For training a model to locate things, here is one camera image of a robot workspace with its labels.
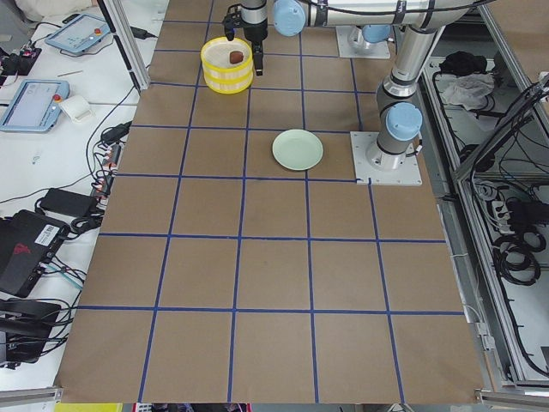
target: red logo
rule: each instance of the red logo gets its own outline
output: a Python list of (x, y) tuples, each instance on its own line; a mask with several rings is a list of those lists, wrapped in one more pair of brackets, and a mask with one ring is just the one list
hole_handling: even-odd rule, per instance
[(18, 243), (17, 245), (15, 245), (14, 255), (21, 255), (22, 253), (26, 253), (26, 254), (30, 255), (31, 250), (28, 248), (27, 245), (23, 245), (22, 243)]

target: white cloth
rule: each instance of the white cloth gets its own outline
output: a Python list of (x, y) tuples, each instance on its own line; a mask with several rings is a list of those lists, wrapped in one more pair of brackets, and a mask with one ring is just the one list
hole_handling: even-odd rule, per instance
[(30, 21), (42, 21), (51, 15), (67, 15), (92, 7), (92, 0), (15, 0)]
[(441, 97), (448, 105), (463, 106), (466, 110), (486, 106), (486, 96), (494, 89), (492, 75), (458, 77), (443, 91)]

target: yellow and white basket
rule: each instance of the yellow and white basket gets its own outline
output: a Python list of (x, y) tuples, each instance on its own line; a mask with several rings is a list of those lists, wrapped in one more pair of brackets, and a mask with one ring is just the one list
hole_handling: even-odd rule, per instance
[[(237, 64), (229, 61), (231, 52), (242, 52), (244, 60)], [(201, 52), (206, 84), (215, 92), (235, 94), (251, 85), (254, 77), (250, 46), (241, 39), (218, 37), (206, 43)]]

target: white mounting plate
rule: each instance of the white mounting plate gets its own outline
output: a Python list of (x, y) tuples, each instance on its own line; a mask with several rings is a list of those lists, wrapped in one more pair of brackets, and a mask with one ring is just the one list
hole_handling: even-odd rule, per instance
[[(396, 170), (382, 171), (376, 169), (366, 159), (366, 149), (377, 139), (377, 132), (351, 132), (351, 144), (353, 145), (354, 174), (357, 184), (368, 185), (402, 185), (421, 186), (421, 174), (419, 173), (418, 161), (415, 156), (407, 157), (404, 163)], [(413, 152), (413, 145), (410, 143), (407, 153)]]
[(357, 49), (349, 45), (349, 34), (353, 30), (353, 26), (337, 26), (337, 46), (340, 50), (340, 58), (391, 58), (387, 41), (370, 45), (368, 49)]

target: white plate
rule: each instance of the white plate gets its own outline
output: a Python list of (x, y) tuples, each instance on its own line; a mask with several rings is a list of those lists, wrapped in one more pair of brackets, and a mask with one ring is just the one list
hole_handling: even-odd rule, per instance
[(323, 144), (307, 130), (286, 130), (275, 138), (273, 156), (283, 167), (307, 170), (323, 158)]

